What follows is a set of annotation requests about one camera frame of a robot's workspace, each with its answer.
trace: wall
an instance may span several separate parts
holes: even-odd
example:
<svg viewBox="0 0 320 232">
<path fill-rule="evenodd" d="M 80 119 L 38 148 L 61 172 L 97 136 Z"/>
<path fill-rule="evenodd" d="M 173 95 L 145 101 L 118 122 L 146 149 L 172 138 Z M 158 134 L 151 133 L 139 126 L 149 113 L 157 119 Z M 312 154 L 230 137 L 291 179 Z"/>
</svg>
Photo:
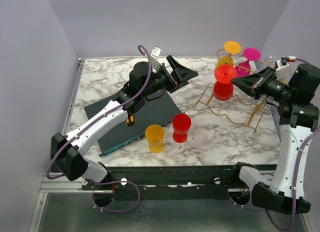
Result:
<svg viewBox="0 0 320 232">
<path fill-rule="evenodd" d="M 266 40 L 262 55 L 297 56 L 320 67 L 320 0 L 290 0 L 278 23 Z M 320 108 L 320 87 L 312 101 Z M 304 175 L 305 197 L 311 202 L 311 214 L 320 230 L 320 135 L 310 145 Z"/>
<path fill-rule="evenodd" d="M 78 58 L 48 0 L 0 0 L 0 231 L 26 232 Z"/>
<path fill-rule="evenodd" d="M 289 0 L 49 0 L 80 57 L 213 56 L 226 41 L 261 49 Z"/>
</svg>

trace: white marble surface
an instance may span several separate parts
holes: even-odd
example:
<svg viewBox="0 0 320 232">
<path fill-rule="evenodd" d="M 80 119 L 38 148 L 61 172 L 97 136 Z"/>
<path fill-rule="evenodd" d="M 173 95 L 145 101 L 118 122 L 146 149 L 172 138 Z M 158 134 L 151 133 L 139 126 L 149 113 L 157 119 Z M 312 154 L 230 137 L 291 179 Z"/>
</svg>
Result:
<svg viewBox="0 0 320 232">
<path fill-rule="evenodd" d="M 134 64 L 142 60 L 146 61 L 142 57 L 87 59 L 80 79 L 69 131 L 88 120 L 85 106 L 118 91 L 129 79 L 129 73 Z M 165 58 L 161 60 L 168 65 Z M 248 127 L 235 125 L 225 117 L 214 115 L 205 105 L 196 105 L 196 101 L 208 83 L 214 83 L 216 80 L 213 71 L 217 58 L 177 58 L 176 60 L 199 73 L 199 76 L 192 79 L 190 84 L 180 92 L 182 100 L 173 100 L 180 110 L 192 119 L 188 140 L 183 144 L 175 143 L 172 139 L 173 127 L 170 124 L 164 128 L 165 147 L 159 154 L 150 152 L 146 139 L 141 139 L 104 157 L 99 156 L 101 150 L 98 143 L 95 143 L 85 156 L 96 162 L 102 161 L 108 166 L 201 166 L 233 165 L 236 162 L 276 164 L 280 140 L 270 111 L 268 110 L 263 116 L 255 134 Z M 205 96 L 208 98 L 211 92 L 212 90 L 208 91 Z M 247 103 L 253 102 L 238 88 L 234 89 L 234 94 L 239 95 Z M 252 106 L 242 105 L 235 98 L 225 102 L 213 99 L 210 106 L 215 112 L 227 113 L 232 120 L 239 123 L 248 121 L 253 109 Z"/>
</svg>

